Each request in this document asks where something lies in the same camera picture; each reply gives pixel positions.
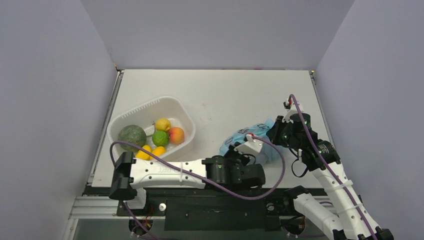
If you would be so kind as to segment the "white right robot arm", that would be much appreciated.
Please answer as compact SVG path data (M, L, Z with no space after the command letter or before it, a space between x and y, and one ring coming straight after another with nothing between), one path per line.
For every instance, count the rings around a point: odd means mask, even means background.
M311 129L307 113L289 118L279 115L266 136L274 145L298 151L298 159L321 184L335 213L330 212L302 186L296 186L282 199L283 209L305 215L330 240L392 240L389 229L381 228L370 216L353 189L334 146Z

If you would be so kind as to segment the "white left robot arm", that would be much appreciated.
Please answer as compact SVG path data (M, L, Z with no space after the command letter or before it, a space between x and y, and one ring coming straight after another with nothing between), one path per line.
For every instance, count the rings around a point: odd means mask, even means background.
M260 164L249 163L248 154L225 154L191 161L144 160L133 151L111 154L114 165L109 198L127 201L136 215L149 209L147 188L191 187L237 190L259 187L266 177Z

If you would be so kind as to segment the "light blue printed plastic bag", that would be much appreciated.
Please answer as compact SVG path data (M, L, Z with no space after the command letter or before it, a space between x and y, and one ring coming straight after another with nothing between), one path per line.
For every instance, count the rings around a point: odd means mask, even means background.
M245 138L247 135L254 135L262 140L271 142L270 138L266 133L274 126L274 121L267 119L264 123L258 123L250 127L242 128L231 136L229 136L219 148L219 155L224 156L229 153L230 146L236 146L236 144L244 144L246 142ZM258 142L262 145L261 150L258 154L254 155L253 153L246 153L244 156L246 160L242 160L243 165L252 165L252 164L269 164L274 161L281 161L282 158L280 154L269 144L260 141L259 139L253 138L254 142Z

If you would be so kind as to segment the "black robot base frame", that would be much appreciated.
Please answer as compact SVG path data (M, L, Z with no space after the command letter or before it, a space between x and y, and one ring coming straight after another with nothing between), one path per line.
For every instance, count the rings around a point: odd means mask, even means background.
M148 229L164 221L166 231L279 231L305 227L285 188L260 200L242 200L213 189L149 188L147 204L133 215Z

